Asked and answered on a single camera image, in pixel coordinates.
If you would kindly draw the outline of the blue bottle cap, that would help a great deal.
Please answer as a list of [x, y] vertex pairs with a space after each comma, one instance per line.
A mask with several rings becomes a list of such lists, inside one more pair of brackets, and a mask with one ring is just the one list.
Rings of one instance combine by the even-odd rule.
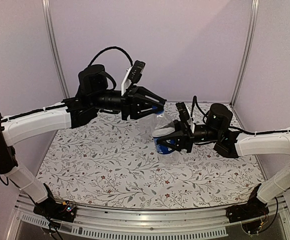
[[160, 113], [164, 111], [164, 107], [160, 107], [160, 106], [152, 106], [152, 109], [156, 112], [156, 113]]

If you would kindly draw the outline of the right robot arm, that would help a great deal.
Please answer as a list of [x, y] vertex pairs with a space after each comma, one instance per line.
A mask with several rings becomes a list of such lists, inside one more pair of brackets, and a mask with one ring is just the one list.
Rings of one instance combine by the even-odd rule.
[[[214, 103], [206, 122], [197, 125], [183, 102], [176, 104], [180, 120], [175, 130], [158, 137], [157, 144], [190, 153], [194, 144], [214, 144], [214, 151], [225, 158], [250, 155], [290, 155], [290, 127], [281, 130], [248, 132], [230, 125], [233, 113], [221, 103]], [[290, 166], [256, 186], [244, 205], [243, 214], [254, 218], [269, 201], [290, 189]]]

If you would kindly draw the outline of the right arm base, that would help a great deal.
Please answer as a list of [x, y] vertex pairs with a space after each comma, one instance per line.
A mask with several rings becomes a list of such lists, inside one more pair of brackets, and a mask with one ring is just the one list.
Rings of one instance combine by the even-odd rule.
[[269, 213], [266, 203], [260, 200], [249, 200], [244, 204], [235, 204], [226, 208], [226, 217], [230, 223], [245, 221], [265, 216]]

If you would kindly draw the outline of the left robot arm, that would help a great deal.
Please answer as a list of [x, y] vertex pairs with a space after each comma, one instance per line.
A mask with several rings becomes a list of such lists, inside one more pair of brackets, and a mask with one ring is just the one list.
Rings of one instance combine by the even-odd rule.
[[145, 87], [137, 86], [144, 63], [136, 61], [123, 79], [121, 90], [101, 64], [89, 65], [78, 74], [74, 97], [52, 106], [3, 117], [0, 113], [0, 175], [6, 176], [48, 216], [55, 217], [59, 206], [49, 188], [15, 157], [14, 145], [28, 138], [62, 129], [84, 126], [98, 112], [121, 114], [123, 120], [138, 120], [164, 109], [165, 99]]

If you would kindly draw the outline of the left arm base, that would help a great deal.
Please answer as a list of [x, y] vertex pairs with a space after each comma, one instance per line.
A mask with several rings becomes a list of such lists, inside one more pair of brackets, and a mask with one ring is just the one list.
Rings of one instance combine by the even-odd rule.
[[76, 205], [69, 201], [62, 203], [48, 198], [41, 203], [35, 203], [33, 212], [49, 219], [73, 223], [76, 217]]

